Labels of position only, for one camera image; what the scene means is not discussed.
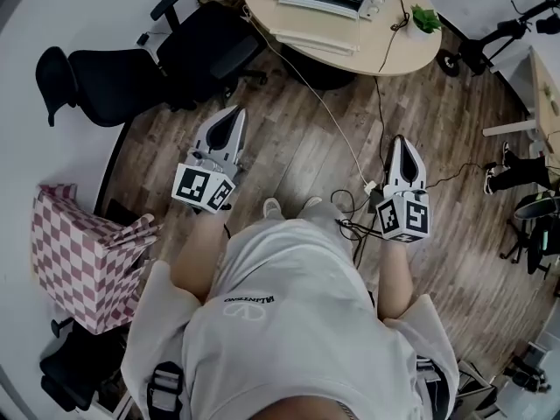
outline pink and white checkered box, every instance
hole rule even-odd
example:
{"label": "pink and white checkered box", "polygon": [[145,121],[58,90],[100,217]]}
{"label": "pink and white checkered box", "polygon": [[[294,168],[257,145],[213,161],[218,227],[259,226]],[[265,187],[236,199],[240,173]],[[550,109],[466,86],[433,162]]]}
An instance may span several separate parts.
{"label": "pink and white checkered box", "polygon": [[33,201],[31,252],[39,284],[93,334],[132,320],[144,268],[130,269],[161,226],[145,214],[123,227],[84,212],[76,185],[42,185]]}

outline scooter wheel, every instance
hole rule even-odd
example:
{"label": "scooter wheel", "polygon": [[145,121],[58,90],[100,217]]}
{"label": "scooter wheel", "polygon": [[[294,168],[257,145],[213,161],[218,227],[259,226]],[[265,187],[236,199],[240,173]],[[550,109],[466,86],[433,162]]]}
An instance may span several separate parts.
{"label": "scooter wheel", "polygon": [[455,56],[453,53],[442,48],[437,52],[436,62],[447,76],[455,78],[459,76],[459,63],[457,61],[450,62],[453,56]]}

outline wooden floor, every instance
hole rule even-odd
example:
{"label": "wooden floor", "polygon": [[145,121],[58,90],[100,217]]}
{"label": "wooden floor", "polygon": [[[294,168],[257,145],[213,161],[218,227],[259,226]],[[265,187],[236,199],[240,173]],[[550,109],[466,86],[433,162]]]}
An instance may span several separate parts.
{"label": "wooden floor", "polygon": [[[456,51],[458,40],[444,31],[444,47]],[[324,108],[309,89],[295,82],[272,53],[262,53],[253,68],[265,70],[269,82],[259,87],[240,83],[232,104],[248,111],[248,135],[242,164],[248,170],[230,199],[232,233],[260,219],[265,198],[275,196],[284,214],[295,216],[308,197],[329,199],[345,188],[356,202],[365,199],[349,149]],[[418,149],[429,183],[449,177],[464,162],[501,161],[501,142],[527,156],[524,134],[484,138],[482,128],[520,121],[522,113],[503,84],[490,73],[471,77],[463,66],[448,78],[432,62],[422,70],[379,79],[385,134],[405,135]],[[378,148],[382,124],[373,77],[360,76],[337,91],[321,93],[358,154],[367,179],[379,182]],[[152,213],[164,222],[155,255],[172,260],[188,236],[192,212],[171,198],[177,164],[186,158],[200,123],[220,108],[217,101],[193,112],[154,108],[140,115],[124,142],[104,198],[115,198],[137,214]],[[483,173],[466,167],[461,175],[430,189],[432,237],[409,247],[419,293],[429,293],[459,358],[471,360],[485,376],[501,371],[518,340],[534,339],[553,303],[556,280],[529,276],[523,264],[498,257],[513,236],[505,221],[531,187],[486,196]],[[336,199],[343,209],[348,197]],[[371,222],[357,213],[355,221]],[[370,289],[378,277],[380,241],[367,241],[360,273]]]}

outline black and white marker cube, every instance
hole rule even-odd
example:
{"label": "black and white marker cube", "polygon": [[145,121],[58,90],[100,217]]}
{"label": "black and white marker cube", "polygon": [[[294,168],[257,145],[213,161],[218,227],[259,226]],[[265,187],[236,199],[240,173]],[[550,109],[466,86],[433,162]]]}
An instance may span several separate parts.
{"label": "black and white marker cube", "polygon": [[171,196],[191,206],[215,214],[235,189],[231,179],[222,172],[200,166],[179,164]]}
{"label": "black and white marker cube", "polygon": [[375,209],[385,240],[409,243],[430,236],[430,209],[422,201],[395,195]]}

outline sneaker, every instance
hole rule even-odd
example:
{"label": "sneaker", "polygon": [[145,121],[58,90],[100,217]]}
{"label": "sneaker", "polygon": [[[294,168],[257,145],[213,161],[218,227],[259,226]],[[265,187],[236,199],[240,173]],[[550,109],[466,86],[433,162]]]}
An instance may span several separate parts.
{"label": "sneaker", "polygon": [[501,146],[501,162],[504,164],[504,167],[506,168],[506,170],[509,170],[509,165],[506,162],[506,152],[509,152],[509,143],[508,142],[504,142],[504,144]]}
{"label": "sneaker", "polygon": [[305,202],[304,209],[316,206],[319,202],[322,202],[323,199],[319,196],[311,196],[307,202]]}
{"label": "sneaker", "polygon": [[262,204],[262,215],[265,218],[269,218],[270,214],[277,210],[282,214],[282,208],[280,207],[280,202],[278,202],[275,198],[268,198]]}
{"label": "sneaker", "polygon": [[494,177],[494,168],[490,168],[486,171],[486,176],[484,178],[484,193],[493,194],[494,192],[490,189],[490,178]]}

